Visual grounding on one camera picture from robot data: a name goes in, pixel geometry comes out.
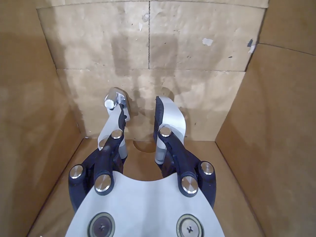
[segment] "cardboard wall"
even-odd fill
[[[155,97],[171,96],[187,137],[215,139],[268,0],[35,0],[83,135],[98,137],[109,88],[130,97],[126,138],[152,140]]]
[[[270,0],[216,138],[266,236],[316,231],[315,0]]]
[[[0,0],[0,227],[26,236],[82,136],[32,0]]]

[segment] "white plastic part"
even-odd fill
[[[168,97],[159,97],[163,103],[163,118],[159,129],[162,127],[168,127],[177,136],[177,138],[184,143],[185,136],[185,118],[177,105]],[[165,159],[167,147],[166,145],[157,137],[156,143],[156,153],[155,161],[157,164],[163,164]]]
[[[116,105],[116,107],[111,111],[111,115],[109,116],[108,120],[106,121],[103,129],[101,130],[101,133],[98,137],[98,149],[101,150],[102,147],[100,146],[100,142],[102,140],[107,140],[111,133],[116,130],[120,129],[119,128],[119,116],[121,114],[121,107],[120,105]],[[124,159],[127,157],[127,150],[126,150],[126,145],[125,145],[125,139],[121,142],[119,146],[119,154],[121,159]]]
[[[87,237],[90,220],[100,212],[115,221],[114,236],[177,237],[176,225],[183,214],[194,215],[204,236],[224,237],[220,223],[202,191],[185,197],[178,189],[177,174],[158,181],[137,181],[113,171],[114,188],[105,196],[94,188],[81,203],[66,237]]]
[[[127,107],[127,96],[126,94],[118,89],[118,88],[111,88],[109,90],[109,94],[106,95],[104,99],[104,106],[106,107],[107,113],[109,116],[111,113],[114,111],[114,107],[116,107],[118,104],[123,104],[124,105],[124,115],[126,116],[125,121],[130,121],[130,114],[128,112],[128,107]]]

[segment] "cardboard floor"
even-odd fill
[[[153,142],[127,142],[128,158],[124,174],[130,178],[150,181],[161,179],[154,161]],[[263,236],[239,184],[213,141],[186,141],[185,147],[201,160],[212,163],[217,176],[214,211],[226,237]],[[96,139],[83,139],[51,196],[44,205],[29,237],[64,236],[74,216],[68,193],[68,172],[97,148]]]

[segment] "silver bolt head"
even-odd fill
[[[159,133],[164,137],[164,138],[167,138],[171,135],[171,129],[168,128],[168,127],[162,127],[160,130],[159,130]]]
[[[110,188],[111,177],[109,175],[100,175],[95,181],[95,190],[102,193]]]
[[[202,162],[201,168],[204,174],[206,175],[211,175],[212,173],[214,173],[214,167],[209,162],[206,162],[206,161]]]
[[[195,194],[198,191],[198,182],[192,176],[185,176],[181,180],[183,190],[188,194]]]
[[[76,179],[82,175],[83,167],[82,165],[76,165],[70,169],[69,175],[72,179]]]
[[[116,129],[111,133],[111,137],[114,139],[119,139],[121,138],[122,135],[123,135],[123,132],[120,129]]]

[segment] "dark stain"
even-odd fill
[[[253,39],[251,39],[247,45],[247,47],[251,47],[251,45],[253,44]]]

